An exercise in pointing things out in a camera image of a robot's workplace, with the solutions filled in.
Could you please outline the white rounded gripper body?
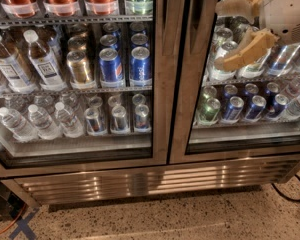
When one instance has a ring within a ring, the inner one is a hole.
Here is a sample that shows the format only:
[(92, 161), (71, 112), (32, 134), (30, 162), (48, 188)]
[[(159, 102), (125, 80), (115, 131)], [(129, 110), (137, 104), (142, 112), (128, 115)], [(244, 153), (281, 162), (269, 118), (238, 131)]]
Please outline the white rounded gripper body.
[(279, 37), (281, 45), (300, 42), (300, 0), (262, 0), (259, 26)]

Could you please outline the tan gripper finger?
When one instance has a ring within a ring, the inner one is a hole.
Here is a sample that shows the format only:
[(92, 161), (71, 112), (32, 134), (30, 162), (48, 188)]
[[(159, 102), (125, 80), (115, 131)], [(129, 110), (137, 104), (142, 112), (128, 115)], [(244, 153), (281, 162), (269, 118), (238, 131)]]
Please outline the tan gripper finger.
[(216, 4), (218, 16), (241, 16), (255, 18), (259, 15), (262, 0), (221, 0)]
[(248, 27), (238, 47), (214, 61), (214, 66), (222, 71), (235, 71), (263, 57), (279, 37), (268, 29), (254, 31)]

